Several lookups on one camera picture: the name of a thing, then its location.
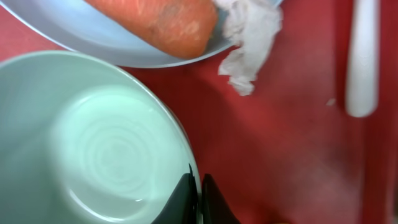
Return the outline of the green bowl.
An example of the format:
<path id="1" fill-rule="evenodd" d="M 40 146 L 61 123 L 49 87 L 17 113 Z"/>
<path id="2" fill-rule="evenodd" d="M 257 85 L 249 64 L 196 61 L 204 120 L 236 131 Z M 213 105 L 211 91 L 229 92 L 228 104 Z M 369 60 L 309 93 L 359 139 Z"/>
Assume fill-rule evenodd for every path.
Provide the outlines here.
<path id="1" fill-rule="evenodd" d="M 1 63 L 1 223 L 152 223 L 192 167 L 169 108 L 118 67 L 60 50 Z"/>

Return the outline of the white plastic spoon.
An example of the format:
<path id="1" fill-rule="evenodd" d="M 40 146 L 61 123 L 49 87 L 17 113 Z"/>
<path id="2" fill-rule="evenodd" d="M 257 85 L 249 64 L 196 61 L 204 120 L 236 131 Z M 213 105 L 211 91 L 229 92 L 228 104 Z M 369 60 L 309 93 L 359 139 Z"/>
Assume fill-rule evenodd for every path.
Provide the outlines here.
<path id="1" fill-rule="evenodd" d="M 380 1 L 355 0 L 346 72 L 346 112 L 363 118 L 379 100 Z"/>

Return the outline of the orange carrot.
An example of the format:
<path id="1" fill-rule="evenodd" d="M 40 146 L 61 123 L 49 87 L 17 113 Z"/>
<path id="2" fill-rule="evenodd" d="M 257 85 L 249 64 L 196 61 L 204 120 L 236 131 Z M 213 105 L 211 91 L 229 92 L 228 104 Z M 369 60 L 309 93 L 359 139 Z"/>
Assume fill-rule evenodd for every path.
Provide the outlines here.
<path id="1" fill-rule="evenodd" d="M 86 0 L 149 45 L 182 59 L 201 56 L 218 21 L 212 0 Z"/>

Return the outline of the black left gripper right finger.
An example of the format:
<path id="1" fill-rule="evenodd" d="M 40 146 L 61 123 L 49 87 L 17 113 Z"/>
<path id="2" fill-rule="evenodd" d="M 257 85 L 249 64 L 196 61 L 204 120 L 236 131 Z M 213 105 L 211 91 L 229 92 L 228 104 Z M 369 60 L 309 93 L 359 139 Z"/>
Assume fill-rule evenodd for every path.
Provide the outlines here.
<path id="1" fill-rule="evenodd" d="M 202 182 L 202 214 L 204 224 L 241 224 L 210 174 Z"/>

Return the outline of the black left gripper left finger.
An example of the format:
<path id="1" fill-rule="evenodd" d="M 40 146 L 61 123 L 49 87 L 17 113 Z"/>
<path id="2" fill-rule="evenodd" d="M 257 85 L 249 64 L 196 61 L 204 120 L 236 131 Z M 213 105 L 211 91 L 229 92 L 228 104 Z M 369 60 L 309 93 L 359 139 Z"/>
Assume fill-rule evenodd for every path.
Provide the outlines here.
<path id="1" fill-rule="evenodd" d="M 162 211 L 152 224 L 197 224 L 198 194 L 192 167 L 182 175 Z"/>

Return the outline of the white napkin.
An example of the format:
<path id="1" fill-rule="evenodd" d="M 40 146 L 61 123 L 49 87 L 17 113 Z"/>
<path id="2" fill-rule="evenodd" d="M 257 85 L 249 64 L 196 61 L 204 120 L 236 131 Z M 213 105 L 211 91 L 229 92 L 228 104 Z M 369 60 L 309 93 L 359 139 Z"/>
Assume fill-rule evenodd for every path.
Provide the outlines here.
<path id="1" fill-rule="evenodd" d="M 241 96 L 254 90 L 253 81 L 266 62 L 274 39 L 282 28 L 281 0 L 215 0 L 228 13 L 223 37 L 237 48 L 221 62 L 218 74 Z"/>

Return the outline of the light blue plate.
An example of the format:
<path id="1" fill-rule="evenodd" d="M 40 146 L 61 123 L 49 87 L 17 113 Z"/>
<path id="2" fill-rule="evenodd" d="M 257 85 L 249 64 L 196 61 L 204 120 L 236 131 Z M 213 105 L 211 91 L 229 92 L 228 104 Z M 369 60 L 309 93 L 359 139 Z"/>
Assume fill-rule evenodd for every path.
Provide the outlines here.
<path id="1" fill-rule="evenodd" d="M 2 5 L 30 28 L 62 47 L 126 67 L 185 65 L 233 45 L 223 37 L 223 23 L 228 13 L 216 4 L 218 21 L 210 40 L 204 53 L 192 59 L 173 57 L 149 45 L 84 0 L 8 0 Z"/>

